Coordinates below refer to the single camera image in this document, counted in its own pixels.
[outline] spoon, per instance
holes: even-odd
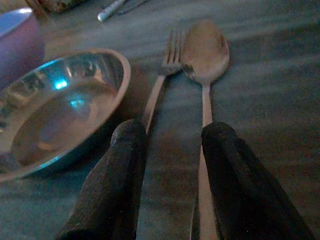
[[[229,47],[220,29],[209,20],[196,23],[186,35],[182,69],[192,80],[202,85],[202,127],[213,122],[210,97],[211,84],[220,77],[229,64]],[[200,240],[218,240],[213,199],[203,149],[198,168],[198,206]]]

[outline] purple mug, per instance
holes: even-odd
[[[0,91],[42,64],[45,42],[29,7],[0,15]]]

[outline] table surface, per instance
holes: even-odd
[[[88,48],[124,54],[132,67],[119,112],[143,111],[171,29],[211,19],[230,46],[227,73],[212,86],[213,114],[230,124],[276,176],[320,239],[319,1],[151,0],[105,23],[89,0],[40,21],[45,59]],[[166,80],[149,138],[138,240],[187,240],[202,130],[201,86],[179,73]],[[103,150],[106,146],[97,146]],[[46,178],[0,185],[0,239],[52,239],[72,210],[98,156]]]

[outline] bowl rim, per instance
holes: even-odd
[[[41,66],[46,65],[52,61],[56,62],[56,61],[63,60],[64,58],[67,58],[67,57],[69,58],[69,57],[73,57],[73,56],[77,56],[77,55],[81,55],[81,54],[111,54],[111,55],[115,56],[121,62],[121,65],[123,68],[123,77],[122,77],[120,87],[116,93],[115,99],[112,103],[111,111],[108,113],[106,118],[101,122],[101,124],[99,126],[97,126],[89,135],[83,137],[81,140],[74,143],[72,145],[72,147],[70,147],[69,149],[64,149],[62,153],[60,153],[59,155],[56,155],[55,157],[52,157],[51,159],[49,159],[47,161],[39,160],[39,161],[36,161],[30,165],[23,166],[17,170],[5,172],[5,173],[0,173],[0,183],[26,177],[30,174],[33,174],[41,169],[44,169],[44,168],[58,162],[60,159],[62,159],[67,154],[69,154],[74,149],[76,149],[78,146],[83,144],[93,134],[95,134],[95,132],[98,131],[102,127],[102,125],[104,125],[106,123],[106,121],[114,114],[116,109],[119,108],[119,105],[121,104],[123,98],[125,97],[125,94],[126,94],[128,87],[129,87],[129,83],[130,83],[130,79],[131,79],[131,66],[130,66],[128,59],[124,55],[119,53],[118,51],[110,49],[110,48],[89,48],[88,50],[74,51],[72,54],[63,55],[58,58],[51,59],[49,61],[44,62]],[[29,71],[28,73],[26,73],[25,75],[23,75],[22,77],[20,77],[16,81],[19,81],[20,79],[24,78],[25,76],[27,76],[31,72],[38,70],[39,68],[41,68],[41,66],[34,68],[33,70]]]
[[[11,32],[13,32],[14,30],[16,30],[19,26],[23,25],[26,21],[28,21],[30,18],[32,18],[34,16],[34,10],[31,7],[21,7],[12,11],[7,11],[4,12],[2,14],[0,14],[0,19],[3,15],[9,15],[12,13],[18,13],[18,14],[24,14],[21,13],[22,10],[27,10],[27,12],[25,12],[25,14],[27,14],[27,17],[24,18],[23,20],[15,23],[12,27],[10,27],[7,31],[5,31],[3,34],[0,33],[0,39],[4,38],[5,36],[7,36],[8,34],[10,34]]]

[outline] white object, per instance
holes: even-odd
[[[98,14],[98,20],[103,22],[110,15],[112,15],[118,8],[120,8],[126,0],[116,0],[110,6],[106,7],[102,12]]]

